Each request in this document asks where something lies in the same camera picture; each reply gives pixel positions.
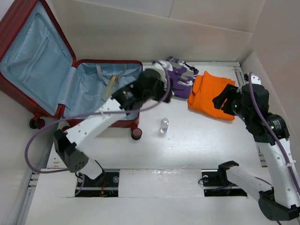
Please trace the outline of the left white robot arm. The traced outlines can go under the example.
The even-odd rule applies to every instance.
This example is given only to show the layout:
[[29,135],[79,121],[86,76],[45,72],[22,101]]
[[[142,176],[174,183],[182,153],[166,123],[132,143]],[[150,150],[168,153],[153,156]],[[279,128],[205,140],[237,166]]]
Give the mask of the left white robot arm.
[[122,87],[95,113],[76,126],[54,133],[55,151],[71,173],[81,173],[94,186],[104,182],[106,172],[84,150],[105,129],[127,114],[137,113],[142,105],[152,99],[170,102],[171,81],[166,68],[152,66],[140,73],[138,78]]

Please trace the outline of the red hard-shell suitcase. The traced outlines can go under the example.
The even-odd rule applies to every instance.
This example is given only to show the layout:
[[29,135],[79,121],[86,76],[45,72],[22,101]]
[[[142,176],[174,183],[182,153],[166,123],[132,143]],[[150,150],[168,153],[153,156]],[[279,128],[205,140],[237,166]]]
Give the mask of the red hard-shell suitcase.
[[77,60],[44,0],[15,0],[0,22],[0,89],[33,114],[32,129],[44,117],[93,113],[103,104],[109,80],[115,89],[133,82],[143,70],[135,60]]

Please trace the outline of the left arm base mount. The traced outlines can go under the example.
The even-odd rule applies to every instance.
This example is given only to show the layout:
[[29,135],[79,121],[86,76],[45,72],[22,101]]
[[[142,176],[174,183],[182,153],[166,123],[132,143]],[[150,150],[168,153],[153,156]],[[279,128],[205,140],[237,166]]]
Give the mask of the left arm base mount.
[[99,184],[93,182],[86,175],[76,173],[75,197],[118,197],[119,196],[119,170],[106,171],[105,178]]

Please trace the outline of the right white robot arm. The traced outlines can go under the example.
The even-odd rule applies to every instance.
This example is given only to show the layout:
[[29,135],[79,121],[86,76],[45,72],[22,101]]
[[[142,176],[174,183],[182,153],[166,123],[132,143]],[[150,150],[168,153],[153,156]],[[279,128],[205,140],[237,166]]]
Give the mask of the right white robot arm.
[[272,184],[252,176],[234,161],[218,166],[218,182],[233,183],[243,189],[271,221],[298,219],[300,180],[291,156],[286,122],[269,112],[269,92],[259,84],[246,84],[241,88],[228,84],[212,102],[216,109],[238,116],[245,123],[266,160]]

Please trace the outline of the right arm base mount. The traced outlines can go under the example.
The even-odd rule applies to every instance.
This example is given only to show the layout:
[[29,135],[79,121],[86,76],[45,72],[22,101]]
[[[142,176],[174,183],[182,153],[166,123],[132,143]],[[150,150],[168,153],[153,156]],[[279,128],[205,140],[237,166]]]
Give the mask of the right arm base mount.
[[202,177],[198,184],[203,187],[205,197],[247,197],[247,193],[229,181],[222,181],[219,178],[217,169],[201,170]]

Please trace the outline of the purple camouflage garment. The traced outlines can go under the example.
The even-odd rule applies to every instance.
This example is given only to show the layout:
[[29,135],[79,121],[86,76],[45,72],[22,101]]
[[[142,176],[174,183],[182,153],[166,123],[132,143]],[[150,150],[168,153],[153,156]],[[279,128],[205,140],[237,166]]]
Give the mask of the purple camouflage garment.
[[170,56],[167,60],[153,61],[154,66],[168,70],[170,79],[170,92],[172,96],[181,100],[187,100],[199,70],[184,60]]

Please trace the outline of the amber bottle gold cap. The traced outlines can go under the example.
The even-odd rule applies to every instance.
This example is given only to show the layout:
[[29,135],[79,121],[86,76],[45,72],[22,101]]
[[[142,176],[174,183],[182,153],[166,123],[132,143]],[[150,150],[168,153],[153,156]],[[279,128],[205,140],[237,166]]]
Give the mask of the amber bottle gold cap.
[[118,81],[117,76],[113,75],[111,77],[111,79],[109,80],[107,86],[106,86],[106,89],[105,89],[104,94],[102,96],[103,100],[106,101],[106,100],[108,100],[111,97],[117,81]]

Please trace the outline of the small clear bottle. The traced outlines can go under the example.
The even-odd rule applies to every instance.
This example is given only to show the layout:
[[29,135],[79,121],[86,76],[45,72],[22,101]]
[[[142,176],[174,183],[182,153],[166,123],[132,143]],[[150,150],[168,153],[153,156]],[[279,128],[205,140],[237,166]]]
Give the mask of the small clear bottle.
[[163,118],[160,122],[160,132],[162,134],[166,133],[169,126],[169,120],[167,118]]

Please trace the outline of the orange garment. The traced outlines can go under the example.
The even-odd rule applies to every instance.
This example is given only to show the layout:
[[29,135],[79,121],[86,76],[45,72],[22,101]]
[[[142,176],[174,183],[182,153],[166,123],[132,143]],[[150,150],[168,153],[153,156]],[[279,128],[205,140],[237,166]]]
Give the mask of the orange garment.
[[215,119],[233,121],[234,116],[216,109],[212,102],[213,98],[217,97],[228,84],[234,86],[235,81],[213,76],[207,71],[203,75],[198,75],[187,101],[188,108]]

